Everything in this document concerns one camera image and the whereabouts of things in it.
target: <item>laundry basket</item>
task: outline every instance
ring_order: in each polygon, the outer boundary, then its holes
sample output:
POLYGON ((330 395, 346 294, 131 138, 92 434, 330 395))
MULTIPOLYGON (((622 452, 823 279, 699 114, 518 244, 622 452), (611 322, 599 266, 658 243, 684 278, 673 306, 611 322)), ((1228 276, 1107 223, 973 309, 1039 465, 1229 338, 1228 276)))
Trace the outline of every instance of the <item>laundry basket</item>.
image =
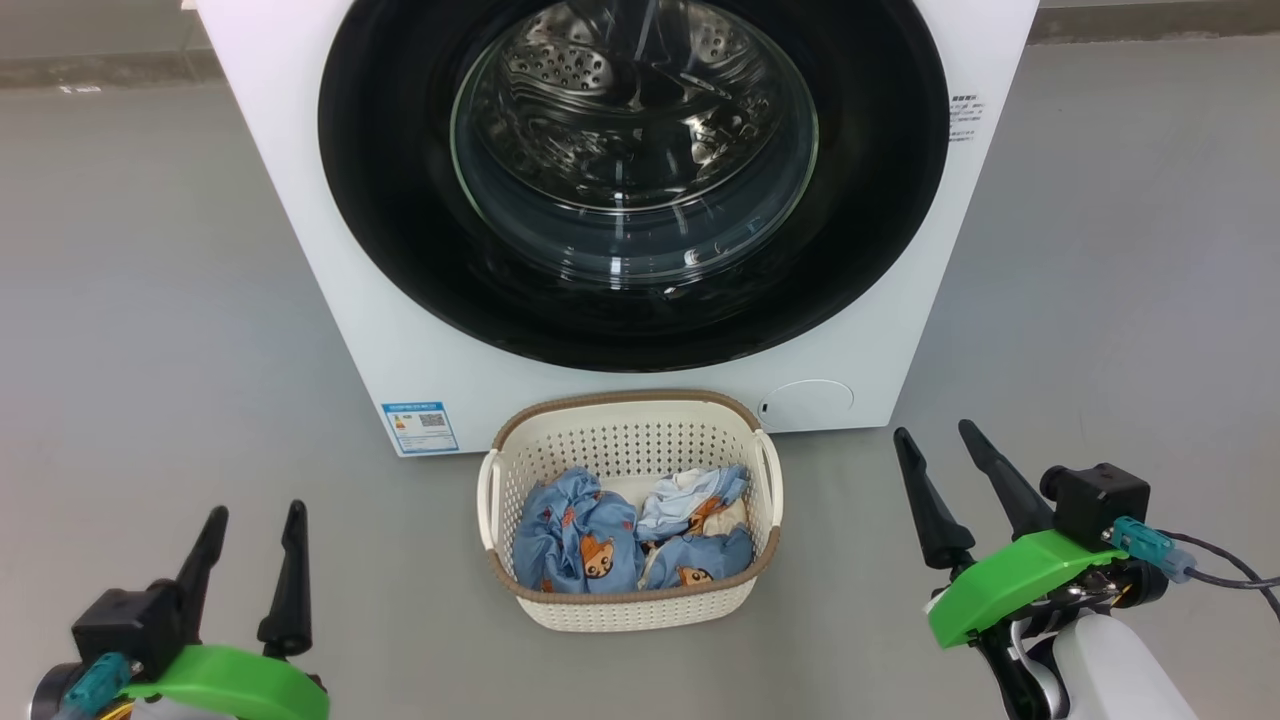
POLYGON ((608 633, 714 620, 737 610, 778 546, 782 470, 759 421, 737 401, 705 391, 593 395, 535 405, 498 433, 480 466, 480 538, 502 584, 540 625, 608 633), (637 507, 663 475, 691 468, 748 469, 755 559, 742 573, 705 584, 622 594, 563 594, 516 582, 512 543, 529 491, 582 466, 637 507))

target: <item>brown basket rim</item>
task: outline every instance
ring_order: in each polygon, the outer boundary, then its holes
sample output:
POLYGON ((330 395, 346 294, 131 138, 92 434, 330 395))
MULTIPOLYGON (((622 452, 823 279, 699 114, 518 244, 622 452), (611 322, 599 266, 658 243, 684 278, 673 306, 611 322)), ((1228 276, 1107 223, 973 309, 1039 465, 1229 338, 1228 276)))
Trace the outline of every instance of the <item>brown basket rim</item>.
MULTIPOLYGON (((563 400, 552 400, 548 402, 540 402, 532 405, 517 413, 507 424, 498 430, 498 436, 493 441, 494 450, 503 450, 507 443, 507 438, 521 423, 525 423, 530 418, 543 415, 545 413, 554 413, 557 410, 570 410, 575 407, 589 407, 593 405, 617 405, 622 402, 653 402, 653 401, 669 401, 669 400, 685 400, 695 402, 713 402, 716 405, 723 405, 733 413, 736 413, 751 432, 759 430, 760 421, 755 419, 755 415, 746 409, 745 405, 733 400, 727 395, 721 395, 718 392, 712 392, 709 389, 643 389, 643 391, 630 391, 630 392, 602 392, 595 395, 582 395, 577 397, 566 397, 563 400)), ((753 478, 751 482, 764 482, 763 478, 753 478)), ((755 560, 748 565, 746 570, 742 570, 732 578, 722 578, 719 580, 713 580, 710 583, 681 587, 681 588, 667 588, 660 591, 635 591, 627 593, 609 593, 609 594, 570 594, 570 593, 550 593, 531 591, 520 583, 507 573, 507 569, 502 566, 502 559, 498 556, 498 550, 488 551, 489 566, 493 569, 494 575, 498 582, 507 588, 511 594, 518 598, 527 600, 529 602, 536 602, 540 605, 632 605, 637 602, 650 602, 660 600, 675 600, 684 597, 695 597, 699 594, 707 594, 719 591, 727 591, 736 588, 739 585, 746 584, 760 575, 769 562, 773 561, 773 555, 778 550, 778 541, 782 538, 782 528, 773 525, 769 530, 769 539, 764 543, 764 550, 755 557, 755 560)))

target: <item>cartoon character print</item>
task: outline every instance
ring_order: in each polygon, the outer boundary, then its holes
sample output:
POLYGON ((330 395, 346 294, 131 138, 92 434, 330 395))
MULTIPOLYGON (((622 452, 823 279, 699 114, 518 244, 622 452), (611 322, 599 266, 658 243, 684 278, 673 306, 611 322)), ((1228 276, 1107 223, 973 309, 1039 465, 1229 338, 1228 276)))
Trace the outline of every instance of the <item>cartoon character print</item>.
POLYGON ((694 514, 689 516, 689 534, 703 534, 703 523, 705 523, 712 515, 723 510, 724 505, 718 495, 708 497, 701 505, 698 506, 698 509, 694 510, 694 514))
POLYGON ((710 573, 703 570, 701 568, 680 566, 676 568, 676 571, 680 573, 681 585, 700 585, 703 583, 710 583, 716 580, 716 578, 713 578, 710 573))
POLYGON ((613 538, 602 543, 595 539, 595 536, 586 533, 582 536, 582 544, 579 550, 582 551, 582 568, 586 579, 596 580, 608 575, 609 570, 613 569, 613 538))

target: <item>light blue garment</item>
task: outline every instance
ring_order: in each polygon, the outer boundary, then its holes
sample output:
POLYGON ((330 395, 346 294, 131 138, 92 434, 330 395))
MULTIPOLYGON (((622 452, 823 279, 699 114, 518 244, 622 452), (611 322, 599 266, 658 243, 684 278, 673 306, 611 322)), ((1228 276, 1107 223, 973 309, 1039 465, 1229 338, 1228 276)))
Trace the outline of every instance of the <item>light blue garment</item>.
POLYGON ((655 551, 641 589, 660 591, 723 580, 751 564, 751 536, 739 525, 727 536, 680 536, 655 551))
POLYGON ((730 465, 717 470, 686 470, 667 475, 649 491, 636 524, 636 539, 652 542, 678 536, 723 510, 746 489, 746 468, 730 465))
POLYGON ((525 501, 512 548, 516 580, 563 593, 635 592, 644 553, 635 539, 636 509, 600 489, 584 468, 538 486, 525 501))

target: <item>front-load washing machine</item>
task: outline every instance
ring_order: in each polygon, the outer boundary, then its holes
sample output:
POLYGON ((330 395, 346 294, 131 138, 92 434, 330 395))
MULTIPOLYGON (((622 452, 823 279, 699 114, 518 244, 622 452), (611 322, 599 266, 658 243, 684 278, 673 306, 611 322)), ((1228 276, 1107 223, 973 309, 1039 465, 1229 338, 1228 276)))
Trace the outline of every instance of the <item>front-load washing machine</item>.
POLYGON ((198 0, 404 456, 643 388, 887 424, 1036 6, 198 0))

